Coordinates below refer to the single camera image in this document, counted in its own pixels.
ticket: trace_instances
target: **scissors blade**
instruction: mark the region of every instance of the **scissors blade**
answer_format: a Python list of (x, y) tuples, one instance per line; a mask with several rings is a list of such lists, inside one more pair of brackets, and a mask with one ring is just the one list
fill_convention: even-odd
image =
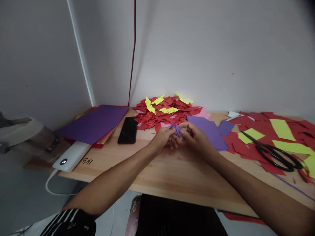
[(241, 131), (247, 138), (249, 138), (251, 141), (253, 141), (254, 143), (258, 143), (258, 141), (256, 139), (254, 139), (252, 136), (250, 136), (249, 134)]

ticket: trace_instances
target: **striped sleeve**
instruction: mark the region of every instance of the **striped sleeve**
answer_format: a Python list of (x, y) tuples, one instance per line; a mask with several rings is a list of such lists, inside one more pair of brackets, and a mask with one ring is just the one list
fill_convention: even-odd
[(56, 215), (40, 236), (95, 236), (95, 233), (96, 223), (93, 217), (82, 210), (71, 209)]

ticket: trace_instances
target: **black smartphone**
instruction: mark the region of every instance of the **black smartphone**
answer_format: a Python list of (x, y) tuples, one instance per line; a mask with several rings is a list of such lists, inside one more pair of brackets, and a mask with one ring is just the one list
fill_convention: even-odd
[(133, 117), (126, 117), (118, 138), (119, 144), (133, 144), (136, 142), (137, 124)]

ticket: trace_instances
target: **wooden desk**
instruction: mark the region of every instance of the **wooden desk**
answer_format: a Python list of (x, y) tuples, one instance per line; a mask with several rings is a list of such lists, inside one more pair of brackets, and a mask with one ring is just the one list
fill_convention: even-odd
[[(126, 116), (133, 116), (133, 113), (134, 111), (130, 109)], [(209, 120), (219, 125), (223, 119), (228, 118), (227, 114), (227, 112), (211, 113)], [(90, 182), (102, 172), (146, 146), (154, 137), (153, 133), (155, 133), (155, 130), (153, 128), (144, 131), (139, 130), (135, 144), (119, 145), (117, 140), (123, 120), (119, 123), (102, 149), (91, 149), (72, 172), (61, 172), (59, 176)], [(238, 132), (237, 126), (234, 127), (233, 131)], [(238, 154), (231, 154), (227, 151), (220, 153), (258, 179), (279, 189), (307, 207), (315, 209), (314, 201), (280, 181), (272, 174), (267, 173), (256, 162), (242, 159)], [(92, 160), (90, 164), (84, 161), (85, 158)], [(43, 169), (44, 167), (51, 168), (51, 164), (33, 159), (26, 167)], [(284, 176), (284, 179), (293, 183), (294, 178), (296, 180), (294, 186), (309, 196), (315, 196), (315, 186), (304, 183), (297, 171), (286, 174), (287, 176)], [(211, 167), (196, 158), (184, 144), (177, 150), (165, 148), (139, 174), (129, 190), (257, 217), (255, 212), (230, 184)]]

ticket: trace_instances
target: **hand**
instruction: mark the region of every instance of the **hand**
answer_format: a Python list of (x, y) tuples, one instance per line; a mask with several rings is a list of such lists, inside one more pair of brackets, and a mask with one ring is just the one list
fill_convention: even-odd
[(186, 143), (201, 157), (217, 152), (210, 143), (207, 135), (191, 122), (178, 125), (181, 128), (180, 134)]
[(148, 146), (153, 147), (157, 155), (161, 153), (165, 146), (170, 146), (173, 149), (173, 146), (170, 144), (170, 138), (174, 133), (175, 129), (170, 129), (169, 127), (160, 128)]

